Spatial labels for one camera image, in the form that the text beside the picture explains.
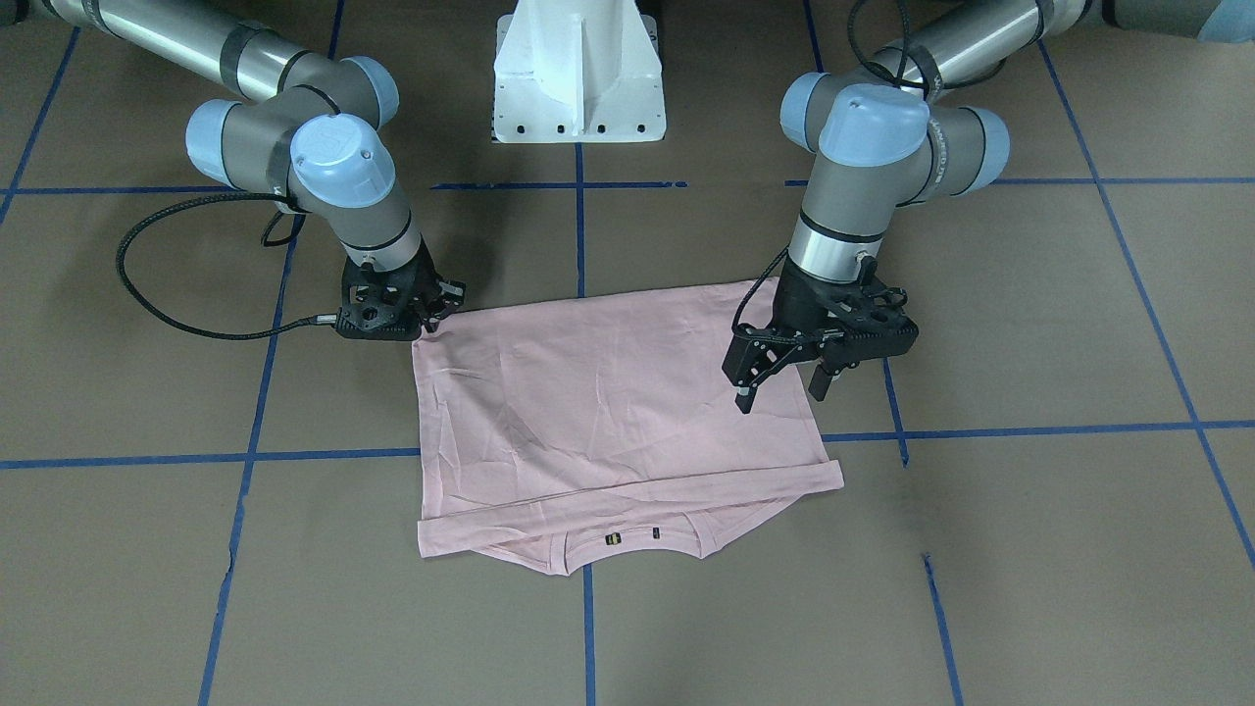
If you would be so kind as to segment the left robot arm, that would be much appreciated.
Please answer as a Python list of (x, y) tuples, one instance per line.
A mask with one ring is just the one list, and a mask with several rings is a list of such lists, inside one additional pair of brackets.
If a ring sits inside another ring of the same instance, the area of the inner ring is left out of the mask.
[(900, 6), (900, 39), (868, 54), (856, 39), (862, 9), (853, 4), (847, 18), (858, 66), (807, 73), (781, 99), (781, 132), (813, 155), (813, 169), (789, 245), (773, 260), (771, 321), (730, 325), (723, 371), (740, 413), (784, 367), (816, 362), (808, 389), (821, 401), (847, 367), (912, 347), (907, 295), (876, 275), (895, 211), (985, 188), (1010, 157), (1000, 117), (937, 107), (943, 95), (995, 76), (1018, 50), (1089, 15), (1204, 43), (1252, 40), (1250, 1), (961, 1), (919, 28)]

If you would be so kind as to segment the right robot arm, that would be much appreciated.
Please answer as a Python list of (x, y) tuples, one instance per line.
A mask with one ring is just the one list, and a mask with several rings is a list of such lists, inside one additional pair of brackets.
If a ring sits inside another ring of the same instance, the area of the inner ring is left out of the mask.
[(300, 319), (344, 339), (413, 341), (466, 300), (435, 271), (379, 130), (399, 92), (382, 63), (333, 60), (202, 1), (5, 1), (3, 24), (54, 18), (98, 28), (232, 93), (184, 127), (184, 152), (228, 201), (328, 219), (346, 255), (340, 308)]

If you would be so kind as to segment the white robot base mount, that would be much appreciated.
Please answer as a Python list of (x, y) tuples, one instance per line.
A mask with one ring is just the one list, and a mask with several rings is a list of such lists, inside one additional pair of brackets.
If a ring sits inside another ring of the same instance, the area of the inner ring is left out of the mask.
[(658, 1), (520, 1), (496, 23), (492, 137), (505, 144), (661, 140)]

